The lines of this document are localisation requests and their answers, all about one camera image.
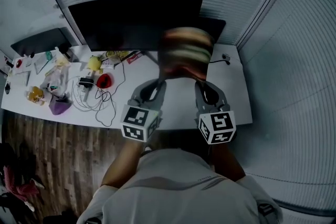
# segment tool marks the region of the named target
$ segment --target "desk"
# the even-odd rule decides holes
[[[91,52],[88,46],[76,46],[71,48],[81,62],[88,62],[91,55],[99,55],[102,52]],[[226,95],[227,101],[231,106],[231,110],[235,112],[236,124],[252,123],[252,115],[250,110],[249,98],[243,74],[243,67],[239,60],[239,55],[235,46],[225,46],[216,44],[212,56],[212,61],[221,60],[222,53],[231,56],[231,64],[228,66],[225,62],[211,63],[208,68],[207,80],[217,85]],[[157,52],[151,52],[152,56],[157,58]],[[38,59],[38,55],[33,58],[33,62]],[[53,63],[49,62],[43,70],[36,74],[34,65],[31,64],[30,77],[27,87],[10,86],[9,94],[4,92],[1,108],[27,116],[32,116],[39,119],[69,123],[75,125],[104,127],[95,119],[95,112],[81,112],[74,106],[71,106],[66,112],[61,115],[53,115],[47,104],[43,106],[36,105],[26,99],[24,91],[29,86],[40,86],[43,82],[45,73],[53,67]],[[114,70],[104,70],[113,75],[114,84],[108,90],[113,93],[116,86],[123,81],[122,64],[116,66]],[[118,88],[113,96],[117,114],[109,128],[120,128],[120,117],[123,106],[127,104],[133,90],[138,85],[156,79],[159,76],[159,67],[148,57],[142,56],[136,61],[128,64],[124,62],[124,71],[126,81]],[[80,76],[79,64],[70,66],[68,78]],[[164,103],[162,106],[162,122],[160,130],[174,129],[195,129],[197,128],[196,104],[195,104],[195,81],[189,78],[179,78],[167,81],[167,88]],[[72,81],[68,82],[68,91],[71,92]],[[88,95],[88,104],[93,105],[95,100],[96,90],[93,88]],[[98,119],[109,125],[114,115],[112,104],[98,113]]]

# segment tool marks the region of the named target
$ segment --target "person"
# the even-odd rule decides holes
[[[225,143],[210,152],[214,171],[190,152],[143,155],[143,143],[127,140],[77,224],[282,222],[280,207]]]

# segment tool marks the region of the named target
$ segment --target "wooden floor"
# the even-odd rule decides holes
[[[116,129],[45,121],[9,111],[3,120],[3,141],[17,155],[25,141],[36,155],[36,175],[46,189],[40,191],[40,197],[29,200],[39,223],[43,217],[59,215],[66,209],[79,216],[124,143]],[[152,136],[156,137],[151,142],[153,148],[181,148],[207,160],[208,145],[199,131],[157,131]]]

